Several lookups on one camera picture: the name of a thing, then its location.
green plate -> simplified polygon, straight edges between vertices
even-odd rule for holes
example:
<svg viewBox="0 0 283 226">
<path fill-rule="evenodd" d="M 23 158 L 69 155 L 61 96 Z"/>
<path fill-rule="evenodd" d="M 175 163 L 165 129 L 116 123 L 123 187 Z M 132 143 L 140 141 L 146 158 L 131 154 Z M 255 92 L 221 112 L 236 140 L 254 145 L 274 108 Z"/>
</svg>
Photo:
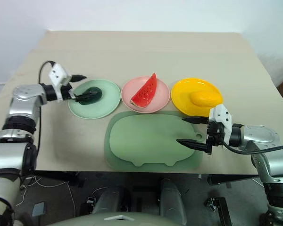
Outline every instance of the green plate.
<svg viewBox="0 0 283 226">
<path fill-rule="evenodd" d="M 101 99 L 90 105 L 81 105 L 80 103 L 70 100 L 68 106 L 70 111 L 82 119 L 99 119 L 112 113 L 118 106 L 121 99 L 119 87 L 108 80 L 91 80 L 79 85 L 74 94 L 80 95 L 88 88 L 96 86 L 102 90 Z"/>
<path fill-rule="evenodd" d="M 156 125 L 155 127 L 153 127 L 153 129 L 156 128 L 157 130 L 160 130 L 160 129 L 165 130 L 166 128 L 170 128 L 173 130 L 173 132 L 168 133 L 168 132 L 161 131 L 158 137 L 157 135 L 155 135 L 157 134 L 156 133 L 157 130 L 153 131 L 152 134 L 150 134 L 149 130 L 147 129 L 147 126 L 140 128 L 138 133 L 136 131 L 133 131 L 135 129 L 134 127 L 121 129 L 122 126 L 124 126 L 122 119 L 125 120 L 125 117 L 129 118 L 130 116 L 133 116 L 133 115 L 138 116 L 138 117 L 139 116 L 143 116 L 143 117 L 149 116 L 150 118 L 160 115 L 160 117 L 162 118 L 162 120 L 158 123 L 160 126 L 157 127 Z M 186 155 L 181 154 L 180 158 L 175 157 L 177 158 L 176 161 L 175 160 L 166 161 L 174 157 L 174 153 L 172 153 L 174 147 L 177 147 L 178 149 L 186 148 L 184 146 L 181 147 L 181 145 L 176 146 L 177 145 L 176 138 L 190 138 L 190 139 L 198 140 L 199 142 L 202 142 L 205 139 L 202 133 L 197 132 L 197 131 L 194 132 L 192 125 L 181 120 L 183 116 L 184 115 L 179 113 L 178 111 L 160 111 L 160 112 L 157 112 L 151 115 L 144 115 L 144 114 L 141 115 L 141 114 L 134 113 L 134 112 L 122 112 L 122 113 L 116 114 L 111 119 L 108 125 L 108 128 L 107 128 L 107 131 L 106 131 L 106 135 L 105 135 L 104 154 L 105 154 L 105 159 L 106 159 L 107 164 L 114 170 L 118 170 L 118 171 L 142 171 L 142 172 L 183 171 L 183 170 L 190 170 L 190 169 L 198 167 L 201 163 L 203 152 L 194 151 L 189 148 L 186 149 L 186 152 L 187 152 Z M 132 131 L 131 134 L 134 134 L 137 136 L 143 136 L 147 140 L 138 141 L 138 139 L 136 138 L 135 140 L 132 140 L 134 139 L 134 136 L 130 135 L 130 130 Z M 169 143 L 162 145 L 163 141 L 167 141 Z M 147 147 L 144 146 L 147 148 L 147 150 L 144 153 L 138 152 L 137 154 L 140 155 L 138 158 L 136 158 L 136 156 L 134 157 L 132 150 L 141 149 L 141 146 L 143 146 L 143 143 L 147 143 L 148 146 L 147 145 L 146 145 Z M 164 155 L 170 155 L 170 157 L 164 156 L 163 158 L 159 159 L 159 155 L 155 156 L 153 154 L 150 158 L 143 157 L 143 155 L 147 156 L 147 154 L 149 153 L 151 155 L 151 151 L 149 152 L 149 150 L 155 147 L 157 148 L 163 147 L 165 151 L 163 151 L 163 149 L 160 151 L 163 151 Z M 114 155 L 113 153 L 115 152 L 122 159 Z"/>
</svg>

watermelon slice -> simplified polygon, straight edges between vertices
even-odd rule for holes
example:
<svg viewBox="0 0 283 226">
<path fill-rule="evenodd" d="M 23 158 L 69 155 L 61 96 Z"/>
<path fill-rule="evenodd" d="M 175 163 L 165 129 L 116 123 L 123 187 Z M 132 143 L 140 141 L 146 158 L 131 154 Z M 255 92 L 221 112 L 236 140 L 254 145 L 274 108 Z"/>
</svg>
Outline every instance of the watermelon slice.
<svg viewBox="0 0 283 226">
<path fill-rule="evenodd" d="M 155 95 L 156 85 L 156 74 L 153 73 L 146 83 L 131 98 L 130 103 L 137 107 L 148 106 Z"/>
</svg>

yellow mango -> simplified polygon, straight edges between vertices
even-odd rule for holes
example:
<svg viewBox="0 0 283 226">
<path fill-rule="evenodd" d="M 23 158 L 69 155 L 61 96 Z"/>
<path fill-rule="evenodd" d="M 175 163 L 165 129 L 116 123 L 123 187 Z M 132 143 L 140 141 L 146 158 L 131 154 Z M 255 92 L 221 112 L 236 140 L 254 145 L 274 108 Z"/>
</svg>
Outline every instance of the yellow mango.
<svg viewBox="0 0 283 226">
<path fill-rule="evenodd" d="M 214 91 L 195 91 L 190 93 L 190 98 L 199 107 L 214 107 L 222 103 L 222 96 Z"/>
</svg>

gray floor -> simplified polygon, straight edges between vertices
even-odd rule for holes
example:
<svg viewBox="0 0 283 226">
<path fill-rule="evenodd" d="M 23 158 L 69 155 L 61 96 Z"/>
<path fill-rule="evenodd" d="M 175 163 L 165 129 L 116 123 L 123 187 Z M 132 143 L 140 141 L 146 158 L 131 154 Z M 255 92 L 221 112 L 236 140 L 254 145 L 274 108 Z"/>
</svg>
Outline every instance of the gray floor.
<svg viewBox="0 0 283 226">
<path fill-rule="evenodd" d="M 227 188 L 225 184 L 210 186 L 204 175 L 201 180 L 198 179 L 198 175 L 158 173 L 84 172 L 80 176 L 86 178 L 83 188 L 71 187 L 77 213 L 81 203 L 86 202 L 87 197 L 97 188 L 123 185 L 132 191 L 134 186 L 155 186 L 162 178 L 171 179 L 181 192 L 188 226 L 220 225 L 218 213 L 211 212 L 204 206 L 204 201 L 210 196 L 226 198 L 234 226 L 256 226 L 259 215 L 266 212 L 267 201 L 264 189 L 250 179 L 232 182 L 232 188 Z M 48 186 L 59 183 L 45 178 L 40 182 Z M 19 194 L 18 202 L 21 202 L 23 192 Z M 133 210 L 136 198 L 142 197 L 142 211 L 158 213 L 154 193 L 133 192 L 132 196 Z M 27 189 L 24 202 L 16 208 L 16 217 L 23 213 L 31 215 L 34 204 L 42 201 L 46 202 L 47 213 L 40 218 L 40 225 L 48 225 L 74 216 L 73 204 L 66 185 L 44 188 L 35 184 Z M 38 219 L 33 218 L 33 222 L 38 225 Z"/>
</svg>

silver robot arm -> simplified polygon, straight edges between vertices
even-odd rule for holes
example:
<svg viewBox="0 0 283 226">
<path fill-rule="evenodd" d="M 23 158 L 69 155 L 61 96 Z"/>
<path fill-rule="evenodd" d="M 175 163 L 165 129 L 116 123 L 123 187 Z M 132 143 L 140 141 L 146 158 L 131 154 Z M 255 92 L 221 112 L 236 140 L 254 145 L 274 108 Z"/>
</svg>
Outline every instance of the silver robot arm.
<svg viewBox="0 0 283 226">
<path fill-rule="evenodd" d="M 69 75 L 59 64 L 50 61 L 52 85 L 36 84 L 15 88 L 5 123 L 0 131 L 0 226 L 12 225 L 15 200 L 22 178 L 33 174 L 38 150 L 33 134 L 40 116 L 40 107 L 48 101 L 86 100 L 76 96 L 69 82 L 86 78 Z"/>
<path fill-rule="evenodd" d="M 212 108 L 209 117 L 191 116 L 183 120 L 193 124 L 208 124 L 208 138 L 205 144 L 179 139 L 177 141 L 180 144 L 208 154 L 211 154 L 212 146 L 218 145 L 224 145 L 237 154 L 251 154 L 269 203 L 265 223 L 283 225 L 283 146 L 279 135 L 265 126 L 232 125 L 232 117 L 224 105 Z M 277 147 L 277 151 L 264 153 L 266 149 Z"/>
</svg>

